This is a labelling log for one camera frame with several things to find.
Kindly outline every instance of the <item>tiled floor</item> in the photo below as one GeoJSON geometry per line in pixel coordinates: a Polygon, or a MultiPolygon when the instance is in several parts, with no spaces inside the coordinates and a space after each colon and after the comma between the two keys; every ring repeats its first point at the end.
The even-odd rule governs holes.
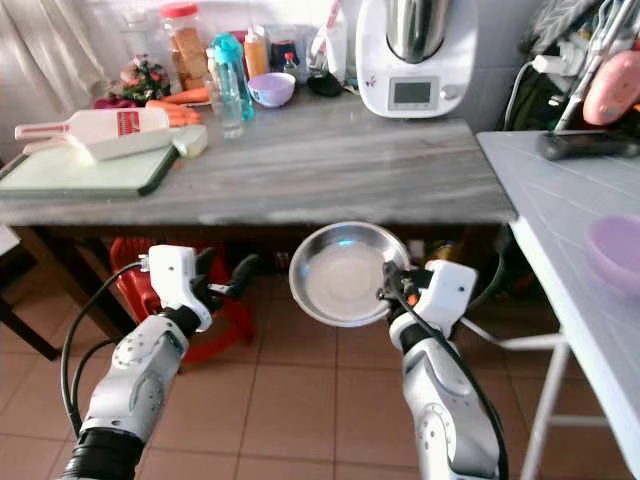
{"type": "MultiPolygon", "coordinates": [[[[77,312],[38,269],[3,297],[57,345],[77,312]]],[[[417,479],[400,357],[385,326],[336,330],[312,321],[292,302],[282,278],[259,279],[249,301],[256,341],[177,377],[137,478],[417,479]]],[[[498,336],[557,329],[544,305],[493,305],[472,318],[498,336]]],[[[79,330],[74,362],[100,338],[87,322],[79,330]]],[[[501,415],[516,478],[548,355],[505,354],[463,328],[457,344],[501,415]]],[[[82,405],[104,373],[109,354],[101,352],[89,363],[82,405]]],[[[73,443],[58,369],[58,362],[38,357],[0,327],[0,478],[55,479],[64,468],[73,443]]],[[[599,413],[575,361],[567,377],[557,410],[599,413]]],[[[551,430],[541,478],[631,478],[609,430],[584,432],[551,430]]]]}

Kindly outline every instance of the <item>jar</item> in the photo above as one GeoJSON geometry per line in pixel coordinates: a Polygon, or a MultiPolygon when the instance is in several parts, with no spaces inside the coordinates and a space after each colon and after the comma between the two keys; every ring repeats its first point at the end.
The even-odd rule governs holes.
{"type": "Polygon", "coordinates": [[[204,86],[207,59],[198,35],[198,5],[170,3],[160,10],[169,33],[169,54],[183,90],[204,86]]]}

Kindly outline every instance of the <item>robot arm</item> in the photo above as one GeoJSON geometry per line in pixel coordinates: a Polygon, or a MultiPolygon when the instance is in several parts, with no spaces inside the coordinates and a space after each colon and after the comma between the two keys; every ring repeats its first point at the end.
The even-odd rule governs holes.
{"type": "Polygon", "coordinates": [[[198,283],[206,277],[197,275],[198,258],[191,248],[154,246],[147,261],[164,310],[147,317],[116,346],[111,367],[93,392],[62,479],[134,478],[189,338],[209,327],[209,311],[222,305],[221,295],[241,293],[257,257],[239,265],[228,287],[198,283]]]}
{"type": "MultiPolygon", "coordinates": [[[[443,260],[425,268],[430,273],[414,310],[447,338],[467,308],[475,271],[443,260]]],[[[408,312],[391,319],[389,336],[404,355],[403,393],[413,415],[421,478],[498,478],[497,438],[464,372],[408,312]]]]}

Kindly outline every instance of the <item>purple bowl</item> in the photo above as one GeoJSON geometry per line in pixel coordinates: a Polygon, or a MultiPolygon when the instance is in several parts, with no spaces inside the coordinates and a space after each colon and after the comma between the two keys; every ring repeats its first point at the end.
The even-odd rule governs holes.
{"type": "Polygon", "coordinates": [[[288,73],[265,73],[249,80],[249,92],[253,99],[269,108],[287,103],[295,86],[296,78],[288,73]]]}
{"type": "Polygon", "coordinates": [[[594,270],[621,293],[640,296],[640,217],[612,215],[587,232],[594,270]]]}

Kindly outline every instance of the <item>pink object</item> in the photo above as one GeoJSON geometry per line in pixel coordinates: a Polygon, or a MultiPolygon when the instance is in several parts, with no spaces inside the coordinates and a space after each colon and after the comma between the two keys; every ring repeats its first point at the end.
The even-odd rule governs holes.
{"type": "Polygon", "coordinates": [[[249,92],[253,99],[269,108],[287,103],[295,86],[296,78],[288,73],[265,73],[249,80],[249,92]]]}
{"type": "Polygon", "coordinates": [[[621,293],[640,296],[640,217],[611,215],[587,232],[594,270],[621,293]]]}
{"type": "Polygon", "coordinates": [[[626,50],[600,67],[584,101],[584,120],[608,125],[618,120],[640,96],[640,52],[626,50]]]}
{"type": "Polygon", "coordinates": [[[198,13],[198,5],[192,2],[170,3],[160,9],[164,18],[188,17],[198,13]]]}

